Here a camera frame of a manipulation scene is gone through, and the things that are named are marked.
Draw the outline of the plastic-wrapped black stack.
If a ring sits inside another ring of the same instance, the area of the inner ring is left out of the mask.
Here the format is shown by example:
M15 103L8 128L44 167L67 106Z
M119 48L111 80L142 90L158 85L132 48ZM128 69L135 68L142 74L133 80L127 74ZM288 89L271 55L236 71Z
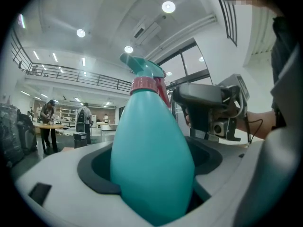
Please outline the plastic-wrapped black stack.
M24 157L17 122L17 108L0 103L0 153L5 159L6 167L9 168Z

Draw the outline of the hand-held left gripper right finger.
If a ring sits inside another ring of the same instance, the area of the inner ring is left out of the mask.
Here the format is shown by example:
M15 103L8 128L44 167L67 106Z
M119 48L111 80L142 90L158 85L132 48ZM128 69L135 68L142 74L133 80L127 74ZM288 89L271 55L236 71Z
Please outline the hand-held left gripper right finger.
M194 190L202 205L165 227L232 227L252 180L263 141L225 145L187 137L196 164Z

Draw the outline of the teal and pink spray nozzle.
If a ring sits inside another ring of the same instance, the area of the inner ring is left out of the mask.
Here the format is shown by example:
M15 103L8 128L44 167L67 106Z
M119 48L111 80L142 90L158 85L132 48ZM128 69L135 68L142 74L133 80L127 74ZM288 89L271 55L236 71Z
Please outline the teal and pink spray nozzle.
M120 61L126 64L135 74L130 95L140 89L154 91L166 106L171 108L164 82L166 72L159 65L145 58L131 56L128 53L121 54Z

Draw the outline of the person's dark clothing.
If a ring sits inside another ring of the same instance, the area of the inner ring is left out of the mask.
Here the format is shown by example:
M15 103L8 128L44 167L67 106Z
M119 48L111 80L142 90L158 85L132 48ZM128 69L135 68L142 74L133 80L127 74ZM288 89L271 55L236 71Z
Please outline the person's dark clothing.
M273 31L276 35L276 41L271 51L271 65L273 82L276 84L279 80L279 74L297 44L297 40L293 37L285 17L277 16L273 19Z

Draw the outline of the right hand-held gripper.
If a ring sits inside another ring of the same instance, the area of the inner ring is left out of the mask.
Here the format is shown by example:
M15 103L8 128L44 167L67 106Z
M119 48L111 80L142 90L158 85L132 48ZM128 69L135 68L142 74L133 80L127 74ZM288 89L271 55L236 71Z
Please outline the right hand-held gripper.
M184 83L176 87L172 97L179 105L187 105L191 127L199 131L228 141L240 141L235 137L237 121L242 119L250 141L248 124L248 104L250 98L246 84L240 74L232 74L217 86ZM239 104L239 112L235 118L222 118L223 111L228 109L230 102ZM210 107L222 107L210 110Z

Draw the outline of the teal spray bottle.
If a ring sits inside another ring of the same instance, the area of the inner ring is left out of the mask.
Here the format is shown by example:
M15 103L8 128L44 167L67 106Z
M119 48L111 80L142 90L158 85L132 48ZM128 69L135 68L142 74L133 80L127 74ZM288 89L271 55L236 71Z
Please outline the teal spray bottle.
M133 92L111 151L110 180L122 199L152 225L170 223L187 211L194 171L185 137L160 96Z

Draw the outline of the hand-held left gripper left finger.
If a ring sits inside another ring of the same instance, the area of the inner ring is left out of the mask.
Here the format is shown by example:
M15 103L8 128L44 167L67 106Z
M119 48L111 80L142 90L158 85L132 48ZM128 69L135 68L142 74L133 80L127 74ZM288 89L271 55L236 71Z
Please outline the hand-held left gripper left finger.
M27 205L50 227L149 227L117 195L98 194L79 178L80 159L110 142L62 151L47 156L15 182ZM51 186L42 205L30 196L37 183Z

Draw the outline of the white ceiling air conditioner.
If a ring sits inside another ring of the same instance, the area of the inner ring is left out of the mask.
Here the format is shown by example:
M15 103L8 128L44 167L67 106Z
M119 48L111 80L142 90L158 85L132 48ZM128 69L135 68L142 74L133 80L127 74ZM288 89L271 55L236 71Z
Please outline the white ceiling air conditioner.
M131 41L135 45L145 45L160 31L161 27L158 23L149 17L144 16L134 27L134 35L131 38Z

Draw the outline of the white shelving unit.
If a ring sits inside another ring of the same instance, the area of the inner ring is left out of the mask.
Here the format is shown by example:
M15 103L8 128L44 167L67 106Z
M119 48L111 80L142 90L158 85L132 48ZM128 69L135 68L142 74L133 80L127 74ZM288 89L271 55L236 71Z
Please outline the white shelving unit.
M75 122L77 116L77 110L60 108L59 117L62 122Z

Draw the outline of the black balcony railing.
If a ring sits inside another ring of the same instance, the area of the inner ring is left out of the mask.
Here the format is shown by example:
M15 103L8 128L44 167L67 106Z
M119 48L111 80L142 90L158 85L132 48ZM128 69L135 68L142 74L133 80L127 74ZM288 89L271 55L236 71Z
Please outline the black balcony railing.
M71 67L34 63L22 46L15 30L10 33L10 44L13 62L17 64L18 68L26 75L79 82L126 93L131 89L131 82L122 79L94 72L85 72L84 70ZM37 72L39 75L31 74L31 70L35 65L38 65Z

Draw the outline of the round wooden table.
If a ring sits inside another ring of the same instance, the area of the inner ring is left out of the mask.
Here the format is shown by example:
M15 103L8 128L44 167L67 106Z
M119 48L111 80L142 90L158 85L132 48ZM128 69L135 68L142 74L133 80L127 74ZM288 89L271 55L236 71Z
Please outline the round wooden table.
M43 152L45 155L51 155L54 153L58 153L58 147L57 147L57 141L56 141L56 129L62 129L64 126L60 124L43 124L43 123L34 123L34 127L37 129L40 129L40 135L41 135L41 141L42 141L42 147ZM49 129L51 140L52 140L52 146L50 148L46 148L45 146L45 140L44 140L44 130Z

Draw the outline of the person's right hand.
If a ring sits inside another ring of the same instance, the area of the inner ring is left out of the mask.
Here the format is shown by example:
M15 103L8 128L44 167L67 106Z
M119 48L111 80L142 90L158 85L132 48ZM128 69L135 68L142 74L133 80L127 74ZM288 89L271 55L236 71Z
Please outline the person's right hand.
M222 118L235 118L237 117L239 108L236 106L235 102L230 102L228 109L223 111Z

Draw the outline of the person's right forearm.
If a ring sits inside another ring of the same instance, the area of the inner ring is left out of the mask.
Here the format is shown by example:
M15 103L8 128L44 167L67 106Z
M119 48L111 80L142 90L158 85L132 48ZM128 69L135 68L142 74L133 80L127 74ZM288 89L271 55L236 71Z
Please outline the person's right forearm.
M264 113L247 112L250 133L257 138L264 140L276 126L276 116L274 110Z

